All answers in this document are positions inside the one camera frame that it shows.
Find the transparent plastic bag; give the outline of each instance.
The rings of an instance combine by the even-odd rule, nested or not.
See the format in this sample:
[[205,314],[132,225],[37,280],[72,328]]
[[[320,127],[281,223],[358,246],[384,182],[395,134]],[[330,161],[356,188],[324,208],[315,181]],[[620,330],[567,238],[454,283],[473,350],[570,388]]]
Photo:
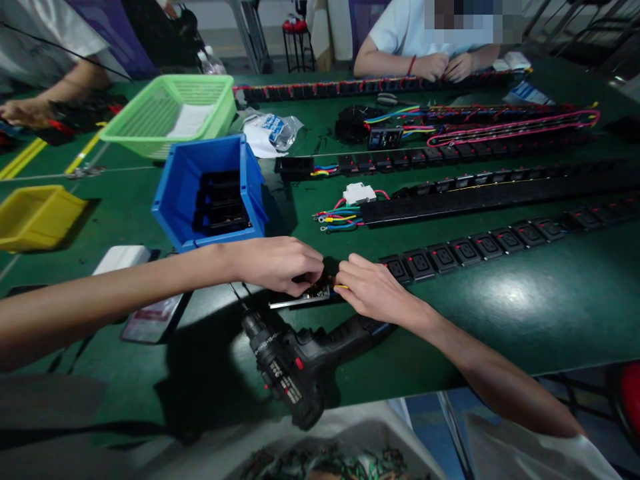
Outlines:
[[244,125],[252,125],[269,131],[269,141],[278,151],[287,151],[295,142],[296,134],[304,125],[296,117],[280,118],[272,113],[260,112],[249,107]]

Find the wristband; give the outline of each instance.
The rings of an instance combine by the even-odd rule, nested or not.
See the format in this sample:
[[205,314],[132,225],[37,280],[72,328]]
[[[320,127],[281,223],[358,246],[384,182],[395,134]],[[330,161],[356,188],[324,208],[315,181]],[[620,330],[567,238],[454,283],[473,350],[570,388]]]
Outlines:
[[411,69],[413,68],[413,64],[415,63],[415,58],[417,57],[417,55],[414,55],[413,58],[411,59],[411,64],[409,66],[409,71],[407,72],[407,76],[410,76],[411,74]]

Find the cordless drill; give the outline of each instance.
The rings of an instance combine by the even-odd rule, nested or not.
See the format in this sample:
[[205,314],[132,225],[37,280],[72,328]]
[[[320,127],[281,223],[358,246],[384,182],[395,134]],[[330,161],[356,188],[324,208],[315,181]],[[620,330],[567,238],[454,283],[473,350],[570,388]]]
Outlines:
[[245,310],[242,328],[265,388],[287,405],[292,423],[304,431],[322,416],[327,402],[325,387],[331,377],[335,379],[336,368],[371,350],[395,329],[390,323],[353,315],[329,333],[323,328],[296,332],[289,325],[276,331],[233,291]]

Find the red stool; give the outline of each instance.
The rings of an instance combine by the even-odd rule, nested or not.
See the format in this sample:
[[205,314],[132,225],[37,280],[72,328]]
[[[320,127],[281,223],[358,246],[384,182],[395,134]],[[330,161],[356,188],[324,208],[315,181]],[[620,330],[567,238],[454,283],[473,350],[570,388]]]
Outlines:
[[[305,34],[309,39],[309,46],[305,47]],[[315,71],[315,57],[313,56],[313,47],[311,46],[311,34],[307,28],[306,20],[295,20],[292,22],[287,20],[282,24],[282,38],[285,42],[285,53],[287,54],[287,68],[289,73],[292,71]],[[293,48],[295,50],[295,67],[291,66],[289,61],[289,51],[291,50],[290,42],[293,40]],[[300,47],[300,56],[298,56],[298,46]],[[311,64],[307,66],[305,63],[305,52],[311,53]]]

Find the cable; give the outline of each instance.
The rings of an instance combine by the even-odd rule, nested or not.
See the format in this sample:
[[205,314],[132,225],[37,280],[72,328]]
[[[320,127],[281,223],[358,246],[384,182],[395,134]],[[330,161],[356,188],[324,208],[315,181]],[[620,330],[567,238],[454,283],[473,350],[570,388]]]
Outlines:
[[26,36],[34,39],[34,40],[38,40],[38,41],[40,41],[42,43],[46,43],[47,45],[51,45],[53,47],[59,48],[61,50],[64,50],[65,52],[70,53],[70,54],[72,54],[72,55],[74,55],[74,56],[76,56],[76,57],[78,57],[78,58],[80,58],[82,60],[88,61],[89,63],[97,65],[98,67],[102,67],[102,68],[104,68],[104,70],[108,70],[108,71],[110,71],[112,73],[115,73],[116,75],[119,75],[120,77],[125,78],[125,79],[129,80],[130,82],[133,81],[133,79],[131,77],[129,77],[128,75],[124,75],[124,74],[122,74],[122,73],[120,73],[120,72],[118,72],[118,71],[116,71],[114,69],[110,69],[108,67],[105,67],[102,63],[96,62],[94,60],[90,60],[90,59],[88,59],[86,57],[83,57],[82,55],[80,55],[80,54],[78,54],[78,53],[76,53],[76,52],[74,52],[72,50],[64,48],[62,45],[58,45],[57,43],[50,42],[49,40],[45,40],[44,38],[36,37],[35,35],[32,35],[30,33],[27,33],[25,31],[17,29],[16,27],[12,27],[8,23],[4,23],[4,28],[8,28],[9,30],[16,31],[16,32],[21,33],[22,35],[26,35]]
[[385,198],[386,198],[387,200],[391,200],[391,199],[389,198],[389,196],[387,195],[387,192],[385,192],[384,190],[374,190],[373,192],[374,192],[374,193],[382,193],[382,194],[385,196]]

